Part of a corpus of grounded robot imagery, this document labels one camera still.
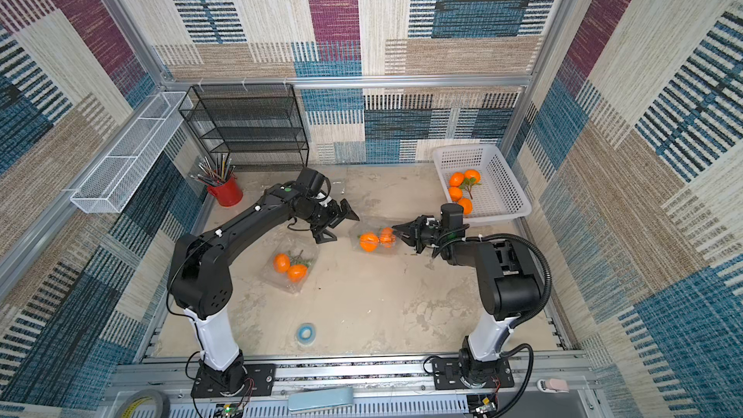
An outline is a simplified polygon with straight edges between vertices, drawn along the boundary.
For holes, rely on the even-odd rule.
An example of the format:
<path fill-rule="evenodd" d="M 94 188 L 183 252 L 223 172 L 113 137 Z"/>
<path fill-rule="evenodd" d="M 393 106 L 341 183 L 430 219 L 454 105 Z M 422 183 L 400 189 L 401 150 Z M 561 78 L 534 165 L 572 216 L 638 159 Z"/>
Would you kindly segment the orange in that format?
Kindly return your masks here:
<path fill-rule="evenodd" d="M 462 183 L 464 183 L 464 174 L 462 172 L 456 172 L 454 173 L 449 180 L 449 186 L 451 188 L 458 188 L 462 186 Z"/>
<path fill-rule="evenodd" d="M 478 170 L 467 170 L 464 173 L 464 180 L 468 185 L 475 185 L 481 181 L 481 174 Z"/>

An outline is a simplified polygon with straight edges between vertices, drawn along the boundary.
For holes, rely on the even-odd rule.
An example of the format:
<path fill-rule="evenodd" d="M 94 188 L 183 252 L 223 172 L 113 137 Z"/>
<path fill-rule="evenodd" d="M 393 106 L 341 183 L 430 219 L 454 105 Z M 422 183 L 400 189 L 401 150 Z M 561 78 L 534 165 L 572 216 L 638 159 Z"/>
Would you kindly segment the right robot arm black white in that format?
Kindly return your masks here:
<path fill-rule="evenodd" d="M 475 270 L 483 313 L 464 338 L 458 363 L 435 360 L 433 371 L 464 387 L 497 383 L 511 386 L 508 358 L 516 350 L 505 346 L 517 327 L 543 311 L 551 297 L 551 270 L 544 254 L 522 236 L 496 233 L 468 236 L 464 207 L 441 206 L 440 217 L 422 215 L 392 226 L 393 234 L 416 253 L 430 249 L 452 266 Z"/>

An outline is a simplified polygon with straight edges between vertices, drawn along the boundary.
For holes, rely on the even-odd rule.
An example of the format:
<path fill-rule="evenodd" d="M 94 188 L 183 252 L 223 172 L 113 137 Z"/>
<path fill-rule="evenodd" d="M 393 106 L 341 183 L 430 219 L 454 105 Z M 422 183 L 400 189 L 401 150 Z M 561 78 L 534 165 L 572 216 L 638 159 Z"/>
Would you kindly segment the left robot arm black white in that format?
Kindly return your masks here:
<path fill-rule="evenodd" d="M 359 216 L 346 199 L 332 199 L 329 179 L 303 168 L 294 181 L 266 189 L 257 202 L 214 230 L 184 234 L 176 242 L 168 295 L 188 319 L 199 343 L 195 392 L 233 397 L 247 390 L 249 374 L 228 317 L 232 263 L 264 234 L 289 221 L 309 225 L 315 243 L 335 242 L 331 231 Z"/>

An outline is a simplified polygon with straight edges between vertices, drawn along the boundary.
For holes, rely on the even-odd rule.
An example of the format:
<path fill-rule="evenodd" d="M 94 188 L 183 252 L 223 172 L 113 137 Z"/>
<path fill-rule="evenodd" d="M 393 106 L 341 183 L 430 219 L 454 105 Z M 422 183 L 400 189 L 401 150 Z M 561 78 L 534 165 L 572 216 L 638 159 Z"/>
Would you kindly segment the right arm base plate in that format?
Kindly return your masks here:
<path fill-rule="evenodd" d="M 495 389 L 515 386 L 510 364 L 505 359 L 480 362 L 461 354 L 459 357 L 430 356 L 424 371 L 433 377 L 437 390 Z"/>

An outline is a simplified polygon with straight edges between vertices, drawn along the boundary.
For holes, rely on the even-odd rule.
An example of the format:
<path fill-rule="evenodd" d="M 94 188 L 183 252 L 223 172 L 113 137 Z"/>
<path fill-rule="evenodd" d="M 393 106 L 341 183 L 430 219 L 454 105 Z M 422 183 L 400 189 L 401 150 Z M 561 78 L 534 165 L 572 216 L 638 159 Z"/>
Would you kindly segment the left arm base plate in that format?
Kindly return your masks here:
<path fill-rule="evenodd" d="M 193 381 L 193 399 L 268 397 L 272 394 L 275 364 L 232 365 L 224 372 L 199 363 Z"/>

